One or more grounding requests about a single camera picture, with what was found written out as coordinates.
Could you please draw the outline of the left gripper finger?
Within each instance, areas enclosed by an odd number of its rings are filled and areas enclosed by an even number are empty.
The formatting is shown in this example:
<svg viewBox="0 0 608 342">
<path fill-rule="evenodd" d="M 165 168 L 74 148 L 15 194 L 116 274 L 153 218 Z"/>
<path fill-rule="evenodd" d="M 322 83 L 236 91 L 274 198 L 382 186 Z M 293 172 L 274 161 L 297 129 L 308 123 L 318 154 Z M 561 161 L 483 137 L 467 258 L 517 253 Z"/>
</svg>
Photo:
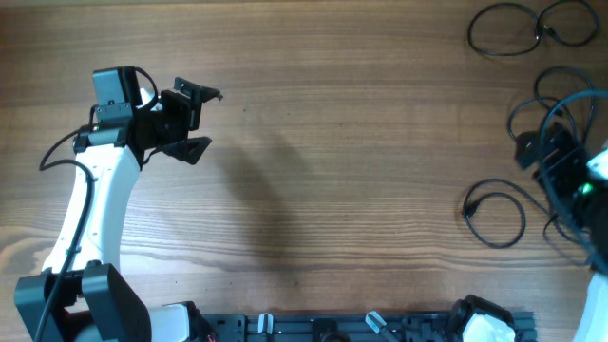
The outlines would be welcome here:
<svg viewBox="0 0 608 342">
<path fill-rule="evenodd" d="M 214 99 L 218 101 L 223 99 L 223 95 L 218 89 L 197 85 L 181 77 L 175 78 L 174 89 L 186 95 L 195 103 L 207 103 Z"/>
<path fill-rule="evenodd" d="M 186 139 L 167 145 L 163 153 L 180 162 L 196 165 L 211 142 L 212 139 L 209 137 Z"/>
</svg>

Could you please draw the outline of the black cable gold plug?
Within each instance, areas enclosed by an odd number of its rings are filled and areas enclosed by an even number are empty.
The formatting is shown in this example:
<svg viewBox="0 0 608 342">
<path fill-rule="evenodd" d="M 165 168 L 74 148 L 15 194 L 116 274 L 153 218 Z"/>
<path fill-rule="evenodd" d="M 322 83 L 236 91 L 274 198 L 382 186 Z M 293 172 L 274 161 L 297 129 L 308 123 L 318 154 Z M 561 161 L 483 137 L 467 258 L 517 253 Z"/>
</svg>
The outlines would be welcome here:
<svg viewBox="0 0 608 342">
<path fill-rule="evenodd" d="M 546 38 L 569 48 L 594 40 L 601 22 L 594 6 L 584 0 L 558 0 L 541 10 L 504 1 L 480 9 L 465 32 L 468 46 L 489 57 L 522 56 Z"/>
</svg>

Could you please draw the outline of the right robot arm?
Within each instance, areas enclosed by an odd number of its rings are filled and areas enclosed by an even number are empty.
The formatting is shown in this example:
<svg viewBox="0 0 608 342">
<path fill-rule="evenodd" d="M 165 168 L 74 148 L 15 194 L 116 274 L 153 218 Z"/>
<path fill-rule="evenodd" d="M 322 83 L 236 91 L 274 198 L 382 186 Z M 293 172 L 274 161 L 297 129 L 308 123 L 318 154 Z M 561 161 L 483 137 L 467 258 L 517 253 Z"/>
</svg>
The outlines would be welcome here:
<svg viewBox="0 0 608 342">
<path fill-rule="evenodd" d="M 515 134 L 515 160 L 523 170 L 537 163 L 533 178 L 546 193 L 549 206 L 543 212 L 564 238 L 587 247 L 594 269 L 585 308 L 575 334 L 577 341 L 607 339 L 607 173 L 601 155 L 591 158 L 574 125 L 553 123 L 542 136 L 539 131 Z"/>
</svg>

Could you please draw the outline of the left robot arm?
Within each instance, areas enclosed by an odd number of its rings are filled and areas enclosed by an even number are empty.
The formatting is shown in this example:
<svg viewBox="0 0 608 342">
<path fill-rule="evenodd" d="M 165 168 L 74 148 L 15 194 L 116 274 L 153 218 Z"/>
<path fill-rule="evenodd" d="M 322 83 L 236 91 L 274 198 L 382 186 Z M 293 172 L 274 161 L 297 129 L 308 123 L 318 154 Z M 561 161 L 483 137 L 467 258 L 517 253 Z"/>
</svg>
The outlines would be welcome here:
<svg viewBox="0 0 608 342">
<path fill-rule="evenodd" d="M 218 89 L 177 78 L 143 89 L 136 66 L 100 69 L 85 125 L 67 134 L 74 187 L 55 245 L 38 275 L 17 281 L 14 303 L 35 341 L 215 341 L 190 301 L 149 308 L 120 271 L 131 192 L 150 158 L 195 164 L 210 145 L 196 137 L 205 103 Z"/>
</svg>

